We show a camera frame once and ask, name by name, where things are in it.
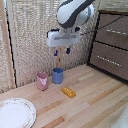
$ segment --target white plate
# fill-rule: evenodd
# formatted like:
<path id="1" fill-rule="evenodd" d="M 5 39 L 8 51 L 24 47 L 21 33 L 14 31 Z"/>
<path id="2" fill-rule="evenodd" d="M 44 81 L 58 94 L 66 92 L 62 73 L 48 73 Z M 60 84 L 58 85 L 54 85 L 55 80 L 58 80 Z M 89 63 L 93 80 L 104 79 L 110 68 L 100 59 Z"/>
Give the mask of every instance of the white plate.
<path id="1" fill-rule="evenodd" d="M 36 119 L 36 109 L 28 100 L 12 98 L 0 102 L 0 128 L 30 128 Z"/>

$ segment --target mug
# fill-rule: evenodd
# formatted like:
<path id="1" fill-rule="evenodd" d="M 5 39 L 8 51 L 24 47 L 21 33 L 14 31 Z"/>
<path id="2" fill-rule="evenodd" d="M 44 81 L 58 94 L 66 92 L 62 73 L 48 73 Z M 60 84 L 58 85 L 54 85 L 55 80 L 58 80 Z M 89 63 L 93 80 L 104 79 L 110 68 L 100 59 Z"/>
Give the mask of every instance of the mug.
<path id="1" fill-rule="evenodd" d="M 48 74 L 45 72 L 40 72 L 37 74 L 37 88 L 40 90 L 45 90 L 48 87 Z"/>
<path id="2" fill-rule="evenodd" d="M 54 68 L 53 69 L 53 76 L 52 76 L 52 81 L 55 84 L 60 84 L 62 83 L 63 80 L 63 69 L 62 68 Z"/>

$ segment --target countertop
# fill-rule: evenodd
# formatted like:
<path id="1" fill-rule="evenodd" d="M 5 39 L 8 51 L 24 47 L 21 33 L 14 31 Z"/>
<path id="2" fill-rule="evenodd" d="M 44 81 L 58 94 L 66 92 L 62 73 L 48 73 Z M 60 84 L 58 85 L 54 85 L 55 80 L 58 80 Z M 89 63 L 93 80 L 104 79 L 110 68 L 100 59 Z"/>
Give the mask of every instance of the countertop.
<path id="1" fill-rule="evenodd" d="M 110 128 L 128 102 L 128 86 L 92 67 L 81 65 L 64 72 L 63 82 L 48 78 L 45 91 L 36 82 L 0 94 L 0 102 L 24 98 L 33 103 L 37 117 L 32 128 Z M 61 89 L 76 92 L 69 98 Z"/>

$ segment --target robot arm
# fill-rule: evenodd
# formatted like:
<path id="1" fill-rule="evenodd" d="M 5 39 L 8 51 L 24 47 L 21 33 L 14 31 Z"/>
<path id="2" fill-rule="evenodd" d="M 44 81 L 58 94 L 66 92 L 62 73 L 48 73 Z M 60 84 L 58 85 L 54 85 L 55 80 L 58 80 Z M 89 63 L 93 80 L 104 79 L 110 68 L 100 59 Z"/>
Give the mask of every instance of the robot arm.
<path id="1" fill-rule="evenodd" d="M 57 21 L 60 29 L 47 33 L 47 45 L 58 47 L 77 44 L 80 40 L 80 25 L 92 20 L 94 0 L 61 0 L 57 10 Z"/>
<path id="2" fill-rule="evenodd" d="M 89 6 L 94 0 L 61 0 L 57 11 L 59 25 L 64 28 L 72 28 L 91 20 L 94 14 L 93 6 Z"/>

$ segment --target sponge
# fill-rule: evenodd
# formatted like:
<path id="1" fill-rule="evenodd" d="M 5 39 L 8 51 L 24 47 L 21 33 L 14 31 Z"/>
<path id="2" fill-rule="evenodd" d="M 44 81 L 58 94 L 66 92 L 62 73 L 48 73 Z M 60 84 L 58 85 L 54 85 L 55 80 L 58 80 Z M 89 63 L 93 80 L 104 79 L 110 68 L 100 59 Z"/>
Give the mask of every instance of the sponge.
<path id="1" fill-rule="evenodd" d="M 65 87 L 65 88 L 62 88 L 61 91 L 66 94 L 69 98 L 72 98 L 74 96 L 76 96 L 76 93 L 74 91 L 72 91 L 71 89 Z"/>

